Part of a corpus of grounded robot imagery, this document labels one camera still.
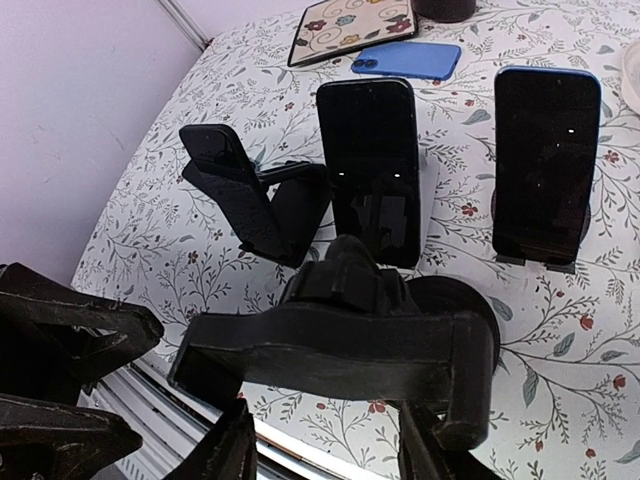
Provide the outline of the blue edged black phone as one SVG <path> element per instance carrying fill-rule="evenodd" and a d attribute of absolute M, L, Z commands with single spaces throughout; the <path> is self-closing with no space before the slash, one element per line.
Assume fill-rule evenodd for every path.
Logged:
<path fill-rule="evenodd" d="M 601 86 L 581 70 L 508 66 L 494 79 L 497 254 L 577 258 L 590 205 Z"/>

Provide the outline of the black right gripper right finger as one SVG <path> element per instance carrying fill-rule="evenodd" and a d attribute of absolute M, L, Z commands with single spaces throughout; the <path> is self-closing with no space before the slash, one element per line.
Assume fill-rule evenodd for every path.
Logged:
<path fill-rule="evenodd" d="M 426 407 L 400 404 L 398 468 L 402 480 L 498 480 L 469 451 L 446 451 L 433 435 L 438 417 Z"/>

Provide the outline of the black tall phone holder stand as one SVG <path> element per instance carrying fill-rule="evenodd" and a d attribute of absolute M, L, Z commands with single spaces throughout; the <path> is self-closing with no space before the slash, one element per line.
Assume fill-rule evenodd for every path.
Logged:
<path fill-rule="evenodd" d="M 471 450 L 488 434 L 499 343 L 478 290 L 439 275 L 405 280 L 342 235 L 324 259 L 302 266 L 275 307 L 195 316 L 168 381 L 217 409 L 247 382 L 423 403 L 445 416 L 434 430 L 444 449 Z"/>

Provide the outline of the dark grey folding phone stand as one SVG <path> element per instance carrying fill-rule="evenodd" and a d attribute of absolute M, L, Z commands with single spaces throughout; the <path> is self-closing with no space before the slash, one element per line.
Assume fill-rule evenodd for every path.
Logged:
<path fill-rule="evenodd" d="M 527 259 L 518 258 L 518 257 L 510 257 L 506 255 L 497 254 L 495 257 L 495 261 L 497 263 L 504 263 L 509 265 L 521 266 L 524 267 L 528 262 Z M 571 262 L 568 264 L 557 264 L 557 263 L 543 263 L 543 266 L 548 271 L 554 271 L 559 273 L 564 273 L 568 275 L 574 275 L 576 273 L 576 263 Z"/>

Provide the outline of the black clamp phone mount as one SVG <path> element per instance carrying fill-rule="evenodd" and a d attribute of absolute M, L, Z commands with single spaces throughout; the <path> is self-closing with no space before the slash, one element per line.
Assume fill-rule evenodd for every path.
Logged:
<path fill-rule="evenodd" d="M 292 254 L 283 259 L 256 254 L 240 241 L 240 249 L 291 268 L 302 265 L 331 200 L 326 168 L 321 164 L 289 162 L 257 173 Z"/>

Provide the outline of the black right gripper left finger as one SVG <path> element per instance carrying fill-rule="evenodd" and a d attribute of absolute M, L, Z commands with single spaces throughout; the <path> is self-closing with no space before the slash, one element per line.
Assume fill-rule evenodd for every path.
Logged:
<path fill-rule="evenodd" d="M 252 414 L 245 399 L 235 399 L 165 480 L 256 480 L 258 454 Z"/>

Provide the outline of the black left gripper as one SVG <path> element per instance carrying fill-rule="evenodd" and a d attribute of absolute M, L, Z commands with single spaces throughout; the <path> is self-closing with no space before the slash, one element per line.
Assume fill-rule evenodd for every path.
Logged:
<path fill-rule="evenodd" d="M 121 416 L 77 402 L 163 335 L 145 307 L 2 266 L 2 478 L 90 479 L 138 450 L 142 437 Z"/>

